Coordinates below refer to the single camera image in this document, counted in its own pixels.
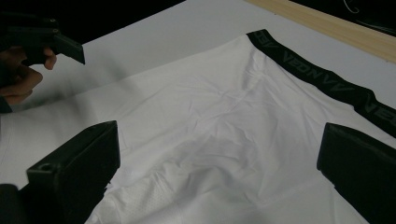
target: white fabric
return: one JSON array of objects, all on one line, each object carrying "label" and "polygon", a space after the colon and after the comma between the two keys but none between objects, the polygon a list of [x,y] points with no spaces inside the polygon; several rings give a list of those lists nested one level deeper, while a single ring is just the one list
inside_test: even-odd
[{"label": "white fabric", "polygon": [[396,147],[350,105],[292,76],[243,35],[3,116],[0,182],[22,187],[34,162],[113,119],[121,168],[87,224],[367,223],[316,168],[324,125],[342,124]]}]

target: black waistband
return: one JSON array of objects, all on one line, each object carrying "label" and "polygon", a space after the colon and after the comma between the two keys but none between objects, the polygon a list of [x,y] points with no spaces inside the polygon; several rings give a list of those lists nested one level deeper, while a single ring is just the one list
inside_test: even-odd
[{"label": "black waistband", "polygon": [[265,55],[302,81],[316,86],[334,100],[352,105],[357,113],[384,132],[396,137],[396,110],[378,102],[373,91],[345,81],[276,42],[266,30],[247,34]]}]

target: hand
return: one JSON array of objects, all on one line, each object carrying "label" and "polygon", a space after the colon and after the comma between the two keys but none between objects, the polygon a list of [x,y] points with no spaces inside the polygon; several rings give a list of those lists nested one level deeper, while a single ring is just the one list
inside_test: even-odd
[{"label": "hand", "polygon": [[[52,70],[56,63],[56,54],[50,48],[44,48],[47,60],[44,67]],[[29,66],[22,64],[26,54],[21,47],[12,47],[0,52],[0,61],[13,75],[14,84],[0,88],[0,95],[5,98],[9,105],[19,104],[30,96],[33,88],[41,82],[43,76]]]}]

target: black device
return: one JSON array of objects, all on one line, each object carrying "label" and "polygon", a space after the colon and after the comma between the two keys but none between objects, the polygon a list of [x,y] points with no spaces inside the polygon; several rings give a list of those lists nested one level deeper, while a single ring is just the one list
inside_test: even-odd
[{"label": "black device", "polygon": [[117,122],[93,125],[31,166],[22,189],[0,184],[0,223],[83,224],[119,167]]},{"label": "black device", "polygon": [[[62,53],[85,64],[82,45],[62,35],[59,23],[55,19],[2,11],[0,12],[0,51],[15,46],[23,47],[27,57],[23,63],[28,66],[46,61],[43,53],[44,47],[50,47],[55,54]],[[0,87],[12,83],[12,74],[0,62]],[[0,113],[10,112],[12,109],[1,97]]]},{"label": "black device", "polygon": [[396,149],[358,130],[327,123],[318,169],[369,223],[396,223]]}]

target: wooden surface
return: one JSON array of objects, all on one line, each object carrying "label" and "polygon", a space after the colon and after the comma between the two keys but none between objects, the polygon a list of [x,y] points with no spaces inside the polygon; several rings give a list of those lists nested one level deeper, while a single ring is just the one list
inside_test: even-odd
[{"label": "wooden surface", "polygon": [[396,37],[288,0],[245,0],[277,15],[396,63]]}]

